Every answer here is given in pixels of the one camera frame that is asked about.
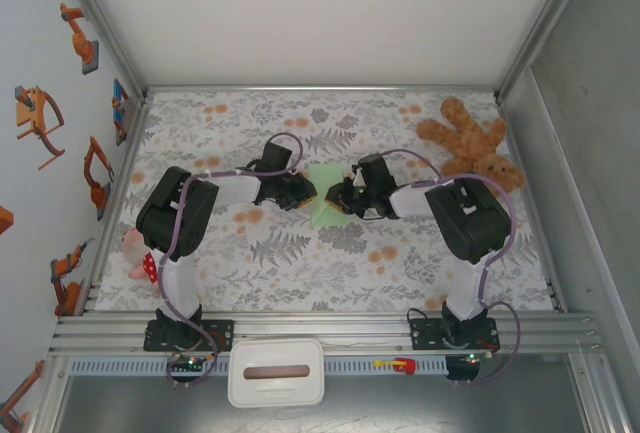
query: gray wall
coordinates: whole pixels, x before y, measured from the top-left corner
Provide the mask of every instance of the gray wall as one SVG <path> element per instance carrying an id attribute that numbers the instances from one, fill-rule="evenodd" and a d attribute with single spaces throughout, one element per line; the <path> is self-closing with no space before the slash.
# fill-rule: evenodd
<path id="1" fill-rule="evenodd" d="M 640 2 L 572 0 L 533 72 L 636 336 Z"/>
<path id="2" fill-rule="evenodd" d="M 505 102 L 567 305 L 598 322 L 636 426 L 639 5 L 571 0 Z"/>

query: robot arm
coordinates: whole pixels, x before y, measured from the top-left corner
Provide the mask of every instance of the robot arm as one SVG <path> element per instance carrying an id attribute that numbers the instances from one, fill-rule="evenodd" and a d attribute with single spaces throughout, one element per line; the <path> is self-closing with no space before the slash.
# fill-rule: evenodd
<path id="1" fill-rule="evenodd" d="M 354 178 L 331 187 L 326 200 L 363 219 L 433 216 L 455 256 L 453 286 L 443 305 L 443 327 L 452 344 L 464 344 L 486 318 L 478 292 L 487 260 L 505 243 L 511 219 L 484 183 L 475 179 L 398 186 L 376 153 L 353 167 Z"/>
<path id="2" fill-rule="evenodd" d="M 304 206 L 316 196 L 313 184 L 301 173 L 281 173 L 287 168 L 291 151 L 268 142 L 262 158 L 236 170 L 236 175 L 196 179 L 189 185 L 182 220 L 177 231 L 176 248 L 164 264 L 162 290 L 171 305 L 184 318 L 200 324 L 202 307 L 196 295 L 196 271 L 192 253 L 206 233 L 214 207 L 232 203 L 261 204 L 272 201 L 281 209 Z M 179 167 L 169 168 L 140 211 L 136 228 L 152 249 L 156 264 L 170 250 L 177 216 L 176 205 L 183 186 L 191 176 Z M 156 312 L 158 322 L 171 334 L 169 348 L 187 348 L 199 339 L 199 333 L 188 327 L 165 302 Z"/>

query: aluminum frame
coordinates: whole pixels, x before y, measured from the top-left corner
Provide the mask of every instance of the aluminum frame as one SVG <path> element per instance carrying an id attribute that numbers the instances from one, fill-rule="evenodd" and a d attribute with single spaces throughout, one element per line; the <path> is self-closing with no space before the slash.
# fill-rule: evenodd
<path id="1" fill-rule="evenodd" d="M 98 0 L 81 0 L 88 17 L 94 22 L 98 33 L 114 55 L 114 60 L 125 71 L 127 80 L 133 85 L 134 93 L 142 97 L 146 85 L 139 76 L 135 65 L 127 57 L 115 31 L 111 28 L 108 16 L 100 8 Z M 523 42 L 512 66 L 505 75 L 500 87 L 500 99 L 513 87 L 520 73 L 530 64 L 553 28 L 569 0 L 548 0 L 543 7 L 531 32 Z M 400 91 L 483 91 L 486 87 L 454 86 L 221 86 L 221 87 L 154 87 L 149 96 L 160 91 L 185 90 L 400 90 Z M 31 432 L 53 433 L 58 413 L 64 408 L 65 390 L 69 378 L 72 360 L 87 355 L 149 356 L 141 345 L 146 322 L 151 313 L 102 313 L 92 311 L 94 304 L 92 292 L 99 289 L 98 279 L 113 237 L 118 213 L 122 208 L 122 199 L 127 189 L 128 178 L 138 149 L 140 135 L 144 130 L 148 108 L 138 111 L 136 123 L 132 128 L 128 151 L 120 178 L 116 185 L 110 211 L 107 213 L 105 228 L 100 240 L 98 254 L 91 278 L 84 288 L 77 312 L 83 316 L 61 318 L 51 344 L 47 358 L 48 375 L 42 402 L 33 411 L 31 424 L 25 430 Z M 512 137 L 508 138 L 516 158 L 517 145 Z M 528 212 L 532 224 L 535 223 L 538 237 L 542 229 L 535 210 L 535 204 L 528 197 Z M 550 260 L 548 249 L 542 246 L 541 254 Z M 546 263 L 555 282 L 555 293 L 562 305 L 562 294 L 558 290 L 557 278 L 553 274 L 553 264 Z M 620 394 L 611 374 L 606 354 L 601 351 L 597 327 L 588 316 L 557 312 L 519 312 L 523 324 L 523 354 L 568 353 L 568 361 L 575 375 L 576 391 L 584 409 L 585 421 L 592 431 L 614 432 L 630 431 L 628 418 L 624 411 Z M 503 342 L 503 352 L 513 348 L 513 320 L 506 312 L 492 313 L 498 322 Z M 404 315 L 398 313 L 205 313 L 205 318 L 231 318 L 237 322 L 236 341 L 271 336 L 315 336 L 325 345 L 325 354 L 331 355 L 384 355 L 397 354 L 411 348 L 409 328 Z M 424 355 L 451 353 L 422 352 Z"/>

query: yellow clip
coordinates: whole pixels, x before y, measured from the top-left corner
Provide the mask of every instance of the yellow clip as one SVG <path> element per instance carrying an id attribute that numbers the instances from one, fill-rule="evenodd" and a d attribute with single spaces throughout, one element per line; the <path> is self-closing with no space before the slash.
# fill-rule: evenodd
<path id="1" fill-rule="evenodd" d="M 407 364 L 406 361 L 398 361 L 398 360 L 373 360 L 373 366 L 377 366 L 378 368 L 386 365 L 391 366 L 405 366 Z"/>

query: wall decal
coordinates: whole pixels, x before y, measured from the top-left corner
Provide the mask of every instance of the wall decal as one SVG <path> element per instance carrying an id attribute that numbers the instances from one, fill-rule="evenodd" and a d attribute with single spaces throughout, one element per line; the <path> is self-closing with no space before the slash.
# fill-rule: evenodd
<path id="1" fill-rule="evenodd" d="M 111 106 L 113 107 L 113 124 L 116 126 L 116 145 L 120 146 L 127 139 L 135 102 L 133 99 L 129 99 L 129 95 L 117 78 L 113 79 Z"/>
<path id="2" fill-rule="evenodd" d="M 91 162 L 93 161 L 94 154 L 98 156 L 98 159 L 109 172 L 110 182 L 114 180 L 115 175 L 107 156 L 104 154 L 104 151 L 102 151 L 102 148 L 100 148 L 98 140 L 93 136 L 90 136 L 89 151 L 87 151 L 87 156 L 84 157 L 84 178 L 87 180 L 89 188 L 91 188 L 91 201 L 96 205 L 96 209 L 98 210 L 98 221 L 100 221 L 104 216 L 104 210 L 107 206 L 107 200 L 109 199 L 109 193 L 111 192 L 111 183 L 107 183 L 102 186 L 91 176 Z"/>
<path id="3" fill-rule="evenodd" d="M 69 23 L 73 30 L 71 42 L 73 49 L 82 58 L 82 73 L 88 75 L 98 69 L 98 40 L 89 41 L 76 20 L 84 18 L 84 13 L 80 8 L 67 8 L 64 3 L 60 3 L 60 16 Z"/>
<path id="4" fill-rule="evenodd" d="M 82 287 L 74 281 L 64 286 L 62 279 L 82 264 L 82 253 L 92 241 L 93 238 L 87 239 L 83 244 L 76 246 L 73 253 L 68 253 L 61 260 L 51 260 L 51 283 L 58 300 L 56 316 L 71 316 L 76 309 Z"/>
<path id="5" fill-rule="evenodd" d="M 38 170 L 41 170 L 53 160 L 64 154 L 64 150 L 59 150 L 51 144 L 48 136 L 53 131 L 64 125 L 62 113 L 60 113 L 60 108 L 58 108 L 55 100 L 51 98 L 51 95 L 46 91 L 41 90 L 38 86 L 34 86 L 28 90 L 25 90 L 22 86 L 18 86 L 15 90 L 15 97 L 18 102 L 16 105 L 16 125 L 22 126 L 25 123 L 29 123 L 29 129 L 20 133 L 17 138 L 21 140 L 28 134 L 33 133 L 40 141 L 42 141 L 42 144 L 49 153 L 53 155 L 38 167 Z M 56 115 L 58 120 L 58 124 L 50 129 L 47 129 L 44 119 L 44 106 L 46 103 L 49 103 L 49 106 L 53 109 L 53 113 Z"/>
<path id="6" fill-rule="evenodd" d="M 13 213 L 0 206 L 0 235 L 7 231 L 14 223 Z"/>
<path id="7" fill-rule="evenodd" d="M 17 417 L 15 414 L 15 406 L 29 391 L 33 384 L 42 376 L 44 370 L 44 361 L 36 363 L 33 372 L 18 386 L 7 401 L 0 403 L 0 425 L 9 433 L 21 433 L 24 423 L 29 418 L 29 412 Z"/>

